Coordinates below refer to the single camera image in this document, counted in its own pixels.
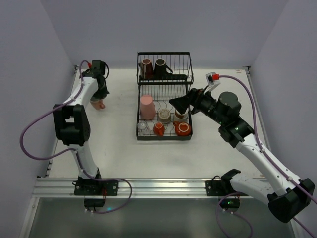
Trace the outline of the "pink mug white interior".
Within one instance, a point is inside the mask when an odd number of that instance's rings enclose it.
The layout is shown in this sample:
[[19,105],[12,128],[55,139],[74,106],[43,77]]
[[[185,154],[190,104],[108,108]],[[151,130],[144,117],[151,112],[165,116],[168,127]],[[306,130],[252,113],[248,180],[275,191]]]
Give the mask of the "pink mug white interior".
[[97,111],[99,111],[99,110],[104,110],[105,109],[105,104],[104,104],[104,102],[103,102],[103,99],[99,99],[99,100],[90,100],[90,104],[91,104],[91,106],[95,109],[95,110],[97,110]]

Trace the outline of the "white steel cup wood band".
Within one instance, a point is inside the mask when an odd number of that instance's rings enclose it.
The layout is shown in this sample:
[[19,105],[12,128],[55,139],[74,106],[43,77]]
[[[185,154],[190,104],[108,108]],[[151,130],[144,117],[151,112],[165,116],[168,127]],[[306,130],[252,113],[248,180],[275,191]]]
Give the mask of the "white steel cup wood band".
[[174,112],[174,121],[186,122],[188,120],[188,113],[181,114],[178,110]]

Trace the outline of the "orange teacup white rim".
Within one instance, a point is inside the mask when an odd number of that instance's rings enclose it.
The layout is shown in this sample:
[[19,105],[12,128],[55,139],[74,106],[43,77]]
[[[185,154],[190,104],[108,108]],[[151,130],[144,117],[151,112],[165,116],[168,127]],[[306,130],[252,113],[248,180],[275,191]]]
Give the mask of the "orange teacup white rim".
[[192,127],[187,122],[174,121],[173,125],[178,136],[189,136],[192,132]]

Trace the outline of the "tall pink plastic cup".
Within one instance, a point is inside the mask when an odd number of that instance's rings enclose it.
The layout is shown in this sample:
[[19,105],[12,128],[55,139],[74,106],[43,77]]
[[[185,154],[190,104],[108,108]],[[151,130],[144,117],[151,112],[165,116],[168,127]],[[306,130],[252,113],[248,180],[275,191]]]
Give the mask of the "tall pink plastic cup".
[[140,98],[140,116],[144,120],[152,120],[156,115],[153,99],[150,95]]

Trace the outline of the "black mug brown interior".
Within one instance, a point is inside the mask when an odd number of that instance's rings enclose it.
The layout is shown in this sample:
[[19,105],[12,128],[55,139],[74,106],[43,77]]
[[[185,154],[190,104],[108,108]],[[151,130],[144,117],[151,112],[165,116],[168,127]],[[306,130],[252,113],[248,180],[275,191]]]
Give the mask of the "black mug brown interior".
[[155,60],[154,75],[157,77],[163,77],[173,74],[173,70],[166,64],[166,60],[158,58]]

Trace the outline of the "clear glass cup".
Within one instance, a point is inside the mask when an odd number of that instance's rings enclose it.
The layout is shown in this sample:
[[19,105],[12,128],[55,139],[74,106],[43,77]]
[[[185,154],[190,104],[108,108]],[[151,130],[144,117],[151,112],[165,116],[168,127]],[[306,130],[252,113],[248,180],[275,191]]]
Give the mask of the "clear glass cup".
[[151,130],[146,121],[140,121],[137,124],[137,129],[139,135],[149,135],[151,133]]

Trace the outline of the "dark red striped mug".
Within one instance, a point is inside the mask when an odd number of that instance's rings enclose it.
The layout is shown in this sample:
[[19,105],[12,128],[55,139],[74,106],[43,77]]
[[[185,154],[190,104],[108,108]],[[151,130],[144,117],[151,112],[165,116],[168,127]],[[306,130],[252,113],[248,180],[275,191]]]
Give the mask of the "dark red striped mug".
[[138,63],[140,67],[140,77],[144,80],[151,79],[153,76],[153,66],[149,58],[144,58]]

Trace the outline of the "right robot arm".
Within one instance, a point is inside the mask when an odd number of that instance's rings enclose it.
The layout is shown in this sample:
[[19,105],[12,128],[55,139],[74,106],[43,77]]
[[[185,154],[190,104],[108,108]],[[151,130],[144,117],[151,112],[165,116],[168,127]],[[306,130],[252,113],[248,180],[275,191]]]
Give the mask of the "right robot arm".
[[241,104],[234,93],[223,92],[216,100],[210,92],[193,88],[169,102],[182,114],[191,108],[192,114],[201,112],[217,122],[222,139],[249,159],[267,180],[264,183],[232,169],[221,177],[226,192],[241,192],[261,201],[283,223],[310,204],[315,184],[292,173],[256,138],[255,130],[239,115]]

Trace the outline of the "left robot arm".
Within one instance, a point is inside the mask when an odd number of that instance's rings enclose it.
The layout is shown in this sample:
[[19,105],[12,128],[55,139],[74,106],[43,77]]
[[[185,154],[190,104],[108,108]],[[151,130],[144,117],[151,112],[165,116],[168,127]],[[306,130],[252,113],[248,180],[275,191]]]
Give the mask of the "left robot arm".
[[100,101],[109,94],[106,79],[100,72],[82,73],[83,81],[64,102],[65,106],[54,106],[54,125],[58,140],[72,153],[78,168],[78,177],[100,180],[99,168],[94,162],[89,146],[91,127],[86,114],[86,106],[91,100]]

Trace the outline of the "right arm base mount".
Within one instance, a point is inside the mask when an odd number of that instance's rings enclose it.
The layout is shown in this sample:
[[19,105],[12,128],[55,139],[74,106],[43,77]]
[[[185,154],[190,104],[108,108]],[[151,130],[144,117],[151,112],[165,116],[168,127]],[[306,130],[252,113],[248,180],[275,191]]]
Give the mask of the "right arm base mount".
[[205,181],[206,196],[225,196],[234,192],[229,180],[216,175]]

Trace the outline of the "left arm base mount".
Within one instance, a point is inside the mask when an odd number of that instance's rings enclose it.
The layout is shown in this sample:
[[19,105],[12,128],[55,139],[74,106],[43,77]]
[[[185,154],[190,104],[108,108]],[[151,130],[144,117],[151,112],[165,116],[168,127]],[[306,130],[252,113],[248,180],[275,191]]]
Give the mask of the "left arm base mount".
[[79,177],[72,184],[74,195],[79,196],[117,196],[119,182],[117,180],[96,181]]

